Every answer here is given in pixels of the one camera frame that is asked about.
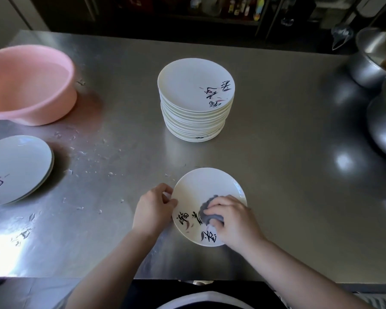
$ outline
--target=stainless steel countertop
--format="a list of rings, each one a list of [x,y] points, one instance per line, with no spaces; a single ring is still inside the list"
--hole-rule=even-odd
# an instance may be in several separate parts
[[[141,194],[214,167],[290,254],[336,282],[386,284],[386,157],[364,127],[371,96],[340,67],[347,57],[31,31],[11,44],[66,52],[85,85],[54,124],[0,121],[0,139],[34,135],[56,154],[38,191],[0,206],[0,276],[86,275],[130,230]],[[237,86],[226,126],[204,143],[174,137],[160,111],[157,76],[185,57],[221,64]],[[137,278],[261,279],[227,247],[191,243],[174,225]]]

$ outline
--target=pink plastic basin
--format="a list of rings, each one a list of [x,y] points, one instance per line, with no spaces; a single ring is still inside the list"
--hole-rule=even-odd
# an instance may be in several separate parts
[[[63,52],[41,45],[0,50],[0,119],[39,126],[74,106],[74,64]]]

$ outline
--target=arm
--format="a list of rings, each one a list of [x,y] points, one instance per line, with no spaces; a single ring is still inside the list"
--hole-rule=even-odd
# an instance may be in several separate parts
[[[132,230],[77,285],[66,309],[119,308],[137,269],[168,225],[177,205],[177,200],[169,200],[163,192],[171,194],[173,189],[161,183],[140,198]]]
[[[241,254],[267,282],[298,309],[369,309],[364,301],[295,259],[262,234],[251,209],[235,197],[217,197],[206,215],[221,215],[224,225],[210,223],[229,247]]]

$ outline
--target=water droplet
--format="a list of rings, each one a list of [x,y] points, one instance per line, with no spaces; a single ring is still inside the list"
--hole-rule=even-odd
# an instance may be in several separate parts
[[[32,230],[32,228],[27,229],[26,231],[21,232],[20,235],[21,235],[24,239],[26,239],[26,238],[30,235],[30,231],[31,231],[31,230]]]

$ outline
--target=gray sponge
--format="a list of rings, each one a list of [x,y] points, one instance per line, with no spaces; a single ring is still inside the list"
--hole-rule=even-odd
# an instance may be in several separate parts
[[[215,199],[216,197],[218,197],[218,195],[214,195],[213,197],[210,197],[209,200],[205,203],[203,203],[201,206],[200,206],[200,211],[199,211],[199,216],[200,216],[200,219],[201,221],[208,225],[210,223],[210,219],[217,219],[221,222],[224,223],[224,219],[221,215],[206,215],[203,211],[205,209],[207,209],[207,207],[209,206],[210,202]]]

